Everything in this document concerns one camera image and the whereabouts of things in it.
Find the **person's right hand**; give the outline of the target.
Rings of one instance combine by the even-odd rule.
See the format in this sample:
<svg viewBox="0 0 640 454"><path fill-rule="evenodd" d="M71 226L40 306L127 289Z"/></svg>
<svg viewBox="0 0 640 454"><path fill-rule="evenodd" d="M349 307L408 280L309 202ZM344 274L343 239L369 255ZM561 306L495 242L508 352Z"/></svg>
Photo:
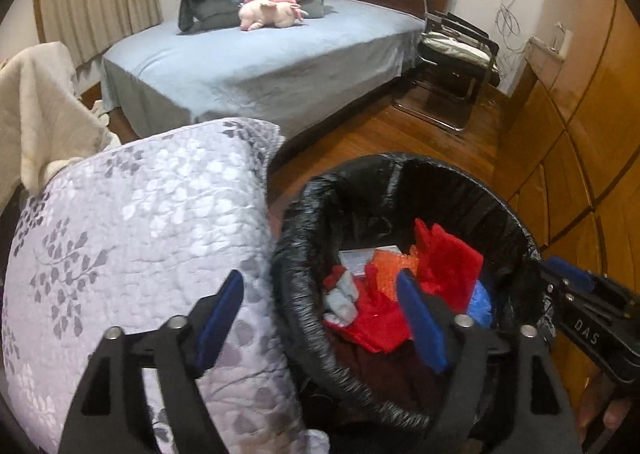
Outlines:
<svg viewBox="0 0 640 454"><path fill-rule="evenodd" d="M631 398L614 400L614 382L604 373L594 375L579 398L575 411L578 442L583 444L593 420L602 418L606 429L615 432L632 406Z"/></svg>

